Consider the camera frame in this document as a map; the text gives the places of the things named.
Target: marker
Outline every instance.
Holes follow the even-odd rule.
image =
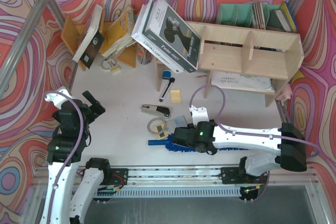
[[[163,100],[166,98],[167,94],[169,93],[170,89],[172,88],[172,85],[175,81],[175,78],[170,78],[167,86],[164,88],[160,98],[159,102],[163,102]]]

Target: wooden shelf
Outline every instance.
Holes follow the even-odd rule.
[[[298,34],[197,22],[188,24],[202,38],[198,69],[208,70],[206,83],[211,83],[213,71],[272,78],[275,92],[256,92],[265,95],[267,107],[281,93],[303,62],[303,49]],[[241,47],[225,46],[218,42],[237,44]],[[255,49],[260,47],[280,51]],[[160,90],[164,67],[159,60],[157,63],[156,88]]]

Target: blue brush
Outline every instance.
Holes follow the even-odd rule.
[[[170,134],[167,139],[163,140],[148,140],[148,145],[165,145],[166,149],[171,152],[196,152],[195,149],[173,144],[173,134]],[[241,148],[221,148],[219,151],[241,151],[246,149]]]

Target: table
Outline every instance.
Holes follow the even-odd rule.
[[[170,95],[160,103],[161,91],[155,88],[155,66],[140,65],[135,69],[120,64],[121,71],[112,74],[99,65],[98,57],[87,71],[78,69],[72,88],[72,95],[85,103],[81,95],[89,90],[106,108],[106,112],[90,124],[92,143],[82,153],[81,165],[91,157],[108,158],[113,166],[130,165],[217,165],[238,164],[243,156],[254,155],[258,151],[220,151],[214,156],[205,153],[170,152],[164,146],[148,146],[148,140],[155,139],[147,129],[153,116],[141,112],[142,104],[163,105],[170,108],[172,118],[184,115],[187,122],[192,118],[188,104],[193,92],[205,84],[205,78],[196,78],[203,73],[172,74],[176,79],[172,89],[181,90],[181,103],[171,103]],[[261,94],[224,90],[226,106],[221,122],[236,127],[269,128],[281,126],[280,116],[275,103],[265,107]],[[203,91],[195,97],[193,105],[205,106],[209,118],[214,119],[222,105],[221,94],[210,90],[207,99]]]

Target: black cable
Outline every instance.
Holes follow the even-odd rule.
[[[91,138],[91,133],[90,133],[90,131],[88,131],[88,132],[89,132],[89,144],[88,144],[88,145],[85,145],[85,147],[90,146],[90,144],[91,144],[91,140],[92,140],[92,138]]]

